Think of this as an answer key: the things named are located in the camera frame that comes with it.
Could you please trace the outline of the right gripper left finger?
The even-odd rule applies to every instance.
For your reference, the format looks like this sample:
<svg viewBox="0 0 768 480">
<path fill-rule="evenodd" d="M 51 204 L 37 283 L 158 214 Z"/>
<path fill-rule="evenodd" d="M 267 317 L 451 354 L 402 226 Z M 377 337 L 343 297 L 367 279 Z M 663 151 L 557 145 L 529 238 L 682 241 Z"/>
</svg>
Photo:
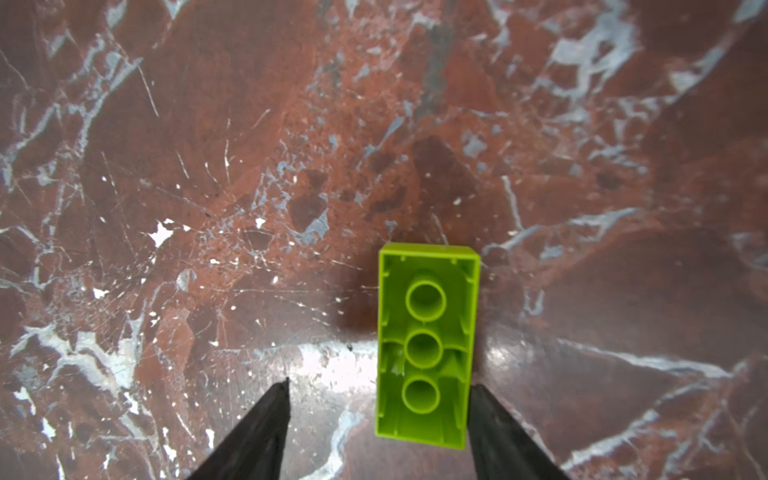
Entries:
<svg viewBox="0 0 768 480">
<path fill-rule="evenodd" d="M 266 391 L 188 479 L 278 479 L 290 415 L 290 380 L 285 378 Z"/>
</svg>

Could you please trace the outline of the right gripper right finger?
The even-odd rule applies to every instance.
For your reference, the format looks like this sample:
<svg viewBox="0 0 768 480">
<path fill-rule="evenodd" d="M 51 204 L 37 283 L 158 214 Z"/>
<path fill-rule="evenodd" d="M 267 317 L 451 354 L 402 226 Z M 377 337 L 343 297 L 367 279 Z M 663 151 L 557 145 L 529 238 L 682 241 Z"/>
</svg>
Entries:
<svg viewBox="0 0 768 480">
<path fill-rule="evenodd" d="M 468 435 L 478 479 L 569 479 L 480 384 L 470 388 Z"/>
</svg>

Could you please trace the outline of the green lego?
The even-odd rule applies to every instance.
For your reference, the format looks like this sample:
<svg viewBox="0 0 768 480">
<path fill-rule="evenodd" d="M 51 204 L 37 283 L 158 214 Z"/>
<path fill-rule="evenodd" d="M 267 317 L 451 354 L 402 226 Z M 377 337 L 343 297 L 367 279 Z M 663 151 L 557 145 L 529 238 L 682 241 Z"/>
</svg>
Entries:
<svg viewBox="0 0 768 480">
<path fill-rule="evenodd" d="M 480 270 L 466 246 L 380 250 L 377 436 L 465 448 Z"/>
</svg>

